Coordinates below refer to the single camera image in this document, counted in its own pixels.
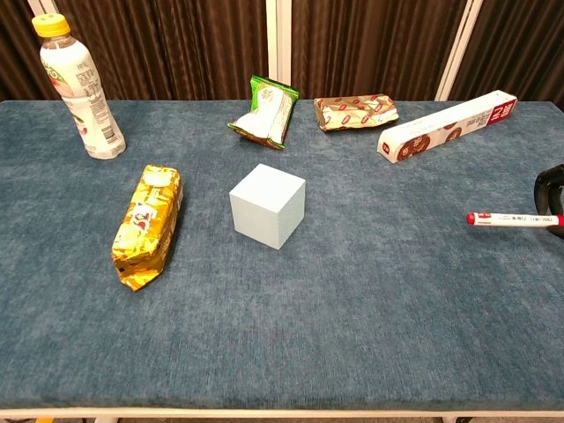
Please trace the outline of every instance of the marker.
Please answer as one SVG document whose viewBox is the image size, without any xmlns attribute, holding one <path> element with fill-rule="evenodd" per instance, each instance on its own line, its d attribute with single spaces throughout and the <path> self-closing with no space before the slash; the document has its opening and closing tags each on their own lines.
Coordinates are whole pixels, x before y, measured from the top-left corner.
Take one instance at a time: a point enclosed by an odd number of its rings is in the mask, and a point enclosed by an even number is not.
<svg viewBox="0 0 564 423">
<path fill-rule="evenodd" d="M 474 226 L 564 226 L 564 216 L 560 214 L 541 216 L 537 214 L 468 213 L 466 221 Z"/>
</svg>

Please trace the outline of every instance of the plastic bottle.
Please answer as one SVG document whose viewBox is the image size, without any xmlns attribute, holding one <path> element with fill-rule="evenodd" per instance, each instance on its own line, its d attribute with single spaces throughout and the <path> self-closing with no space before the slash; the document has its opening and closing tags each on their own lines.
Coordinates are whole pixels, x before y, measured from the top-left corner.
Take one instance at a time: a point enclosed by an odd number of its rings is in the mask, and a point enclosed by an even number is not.
<svg viewBox="0 0 564 423">
<path fill-rule="evenodd" d="M 69 108 L 86 151 L 95 159 L 113 159 L 125 150 L 125 140 L 109 110 L 88 48 L 71 37 L 63 15 L 38 15 L 32 24 L 43 38 L 43 67 Z"/>
</svg>

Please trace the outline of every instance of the curtain fold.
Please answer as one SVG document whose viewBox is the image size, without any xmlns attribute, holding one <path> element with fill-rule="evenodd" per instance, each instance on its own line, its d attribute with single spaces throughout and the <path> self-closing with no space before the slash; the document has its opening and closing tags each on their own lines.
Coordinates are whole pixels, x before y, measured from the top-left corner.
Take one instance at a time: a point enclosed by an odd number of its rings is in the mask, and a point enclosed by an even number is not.
<svg viewBox="0 0 564 423">
<path fill-rule="evenodd" d="M 463 12 L 459 0 L 293 0 L 292 86 L 432 100 Z"/>
<path fill-rule="evenodd" d="M 563 46 L 561 0 L 485 1 L 449 97 L 468 100 L 500 89 L 564 110 Z"/>
<path fill-rule="evenodd" d="M 0 0 L 0 101 L 57 99 L 41 66 L 27 1 Z"/>
<path fill-rule="evenodd" d="M 57 0 L 109 99 L 250 98 L 268 74 L 264 0 Z"/>
</svg>

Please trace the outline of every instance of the brown snack package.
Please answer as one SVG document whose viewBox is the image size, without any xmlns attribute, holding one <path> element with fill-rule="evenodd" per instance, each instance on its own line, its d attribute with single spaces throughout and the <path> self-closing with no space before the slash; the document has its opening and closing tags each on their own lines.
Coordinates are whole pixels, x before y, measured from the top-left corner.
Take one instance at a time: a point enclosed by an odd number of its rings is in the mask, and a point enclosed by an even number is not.
<svg viewBox="0 0 564 423">
<path fill-rule="evenodd" d="M 133 291 L 163 271 L 181 202 L 178 171 L 147 165 L 112 245 L 117 275 Z"/>
<path fill-rule="evenodd" d="M 396 121 L 394 100 L 385 94 L 314 99 L 321 130 L 372 128 Z"/>
</svg>

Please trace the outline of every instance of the black object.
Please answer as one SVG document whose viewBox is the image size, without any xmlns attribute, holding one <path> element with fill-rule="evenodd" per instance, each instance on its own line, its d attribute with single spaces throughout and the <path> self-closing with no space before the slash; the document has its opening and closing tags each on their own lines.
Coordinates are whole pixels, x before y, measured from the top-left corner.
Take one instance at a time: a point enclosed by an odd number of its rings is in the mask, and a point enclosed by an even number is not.
<svg viewBox="0 0 564 423">
<path fill-rule="evenodd" d="M 535 181 L 535 206 L 538 214 L 564 214 L 560 199 L 563 186 L 564 165 L 543 170 L 538 174 Z M 564 226 L 549 226 L 547 229 L 552 234 L 564 238 Z"/>
</svg>

